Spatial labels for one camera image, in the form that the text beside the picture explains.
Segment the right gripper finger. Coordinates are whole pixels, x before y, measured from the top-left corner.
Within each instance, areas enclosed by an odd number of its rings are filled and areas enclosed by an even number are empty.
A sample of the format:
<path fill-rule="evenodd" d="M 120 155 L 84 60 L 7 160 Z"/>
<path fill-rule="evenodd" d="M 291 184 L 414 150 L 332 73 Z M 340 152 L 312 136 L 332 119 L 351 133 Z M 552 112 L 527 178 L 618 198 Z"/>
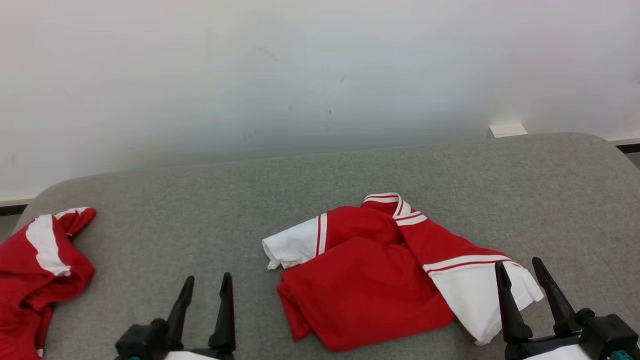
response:
<path fill-rule="evenodd" d="M 576 312 L 564 295 L 558 283 L 553 279 L 546 265 L 539 257 L 533 257 L 537 282 L 544 289 L 551 315 L 554 319 L 553 332 L 556 337 L 569 337 L 582 331 L 582 326 L 575 319 Z"/>
<path fill-rule="evenodd" d="M 496 276 L 503 341 L 507 344 L 527 342 L 533 337 L 533 331 L 522 319 L 518 305 L 512 295 L 512 282 L 502 261 L 496 262 L 494 273 Z"/>

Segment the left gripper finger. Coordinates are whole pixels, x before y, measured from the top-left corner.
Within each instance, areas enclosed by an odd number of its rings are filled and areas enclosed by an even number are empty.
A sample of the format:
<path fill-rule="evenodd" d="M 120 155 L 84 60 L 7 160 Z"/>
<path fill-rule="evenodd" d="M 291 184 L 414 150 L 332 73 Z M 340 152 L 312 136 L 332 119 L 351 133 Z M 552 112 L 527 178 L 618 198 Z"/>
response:
<path fill-rule="evenodd" d="M 182 336 L 186 311 L 192 301 L 194 285 L 195 277 L 193 275 L 188 276 L 167 318 L 169 331 L 167 332 L 166 341 L 170 351 L 182 351 L 185 348 L 182 342 Z"/>
<path fill-rule="evenodd" d="M 235 351 L 234 286 L 233 276 L 230 272 L 225 272 L 222 277 L 219 296 L 221 301 L 215 322 L 215 330 L 208 339 L 208 346 L 215 351 Z"/>

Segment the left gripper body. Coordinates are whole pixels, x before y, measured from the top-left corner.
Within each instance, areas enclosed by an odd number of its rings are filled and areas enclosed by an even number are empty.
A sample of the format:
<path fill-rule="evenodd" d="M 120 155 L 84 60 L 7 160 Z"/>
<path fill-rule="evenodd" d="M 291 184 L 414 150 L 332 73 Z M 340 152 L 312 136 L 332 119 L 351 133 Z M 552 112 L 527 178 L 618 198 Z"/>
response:
<path fill-rule="evenodd" d="M 169 351 L 163 360 L 234 360 L 235 348 L 198 348 Z"/>

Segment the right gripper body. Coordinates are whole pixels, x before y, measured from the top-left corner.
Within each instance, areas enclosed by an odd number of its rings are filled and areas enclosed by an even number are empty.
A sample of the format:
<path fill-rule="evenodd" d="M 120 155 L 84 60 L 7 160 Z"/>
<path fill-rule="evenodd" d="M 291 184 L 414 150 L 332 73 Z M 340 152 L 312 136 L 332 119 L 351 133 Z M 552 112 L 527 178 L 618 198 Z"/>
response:
<path fill-rule="evenodd" d="M 592 336 L 570 335 L 542 338 L 519 338 L 505 335 L 506 360 L 590 360 L 587 349 L 594 346 Z"/>

